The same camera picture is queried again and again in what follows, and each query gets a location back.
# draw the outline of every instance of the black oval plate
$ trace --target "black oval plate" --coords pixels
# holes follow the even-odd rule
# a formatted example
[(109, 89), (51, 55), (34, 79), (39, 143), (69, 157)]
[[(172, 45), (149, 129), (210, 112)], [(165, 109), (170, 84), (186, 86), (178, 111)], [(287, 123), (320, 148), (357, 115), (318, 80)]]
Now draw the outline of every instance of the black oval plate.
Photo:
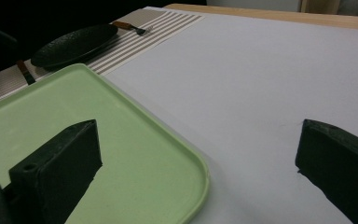
[(103, 49), (116, 36), (117, 30), (115, 25), (101, 24), (63, 35), (38, 50), (31, 58), (31, 64), (56, 68), (79, 63)]

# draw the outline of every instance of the screw hole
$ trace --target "screw hole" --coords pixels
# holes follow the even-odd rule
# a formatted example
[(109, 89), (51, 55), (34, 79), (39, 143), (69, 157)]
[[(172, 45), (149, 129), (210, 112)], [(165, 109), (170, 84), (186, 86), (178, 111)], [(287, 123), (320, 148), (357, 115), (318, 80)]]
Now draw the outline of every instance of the screw hole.
[(36, 164), (32, 163), (32, 164), (28, 164), (28, 165), (24, 166), (24, 168), (22, 168), (22, 169), (24, 171), (28, 172), (28, 171), (32, 171), (35, 168), (36, 168)]

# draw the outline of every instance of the light green tray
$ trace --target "light green tray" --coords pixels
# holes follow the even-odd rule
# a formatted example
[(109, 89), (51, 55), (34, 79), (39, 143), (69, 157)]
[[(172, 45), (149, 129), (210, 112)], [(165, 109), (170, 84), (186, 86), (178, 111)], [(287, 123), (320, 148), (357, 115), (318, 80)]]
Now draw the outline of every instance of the light green tray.
[(0, 185), (65, 127), (96, 119), (103, 167), (67, 223), (187, 223), (209, 189), (202, 157), (84, 64), (0, 101)]

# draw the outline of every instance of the wooden table edge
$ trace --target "wooden table edge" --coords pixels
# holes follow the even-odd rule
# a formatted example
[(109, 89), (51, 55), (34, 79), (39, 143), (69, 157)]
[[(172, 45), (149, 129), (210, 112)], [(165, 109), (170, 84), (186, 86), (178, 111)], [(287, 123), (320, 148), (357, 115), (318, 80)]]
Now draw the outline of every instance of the wooden table edge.
[(164, 8), (358, 29), (358, 17), (355, 16), (311, 14), (302, 12), (273, 11), (237, 7), (213, 7), (187, 4), (169, 4)]

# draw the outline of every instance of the white table surface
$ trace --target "white table surface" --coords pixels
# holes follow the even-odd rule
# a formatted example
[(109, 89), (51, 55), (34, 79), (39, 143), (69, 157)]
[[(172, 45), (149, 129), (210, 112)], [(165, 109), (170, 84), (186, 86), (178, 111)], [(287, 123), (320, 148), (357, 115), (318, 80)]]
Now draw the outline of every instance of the white table surface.
[(351, 223), (295, 157), (304, 119), (358, 136), (358, 30), (202, 15), (106, 75), (207, 161), (192, 223)]

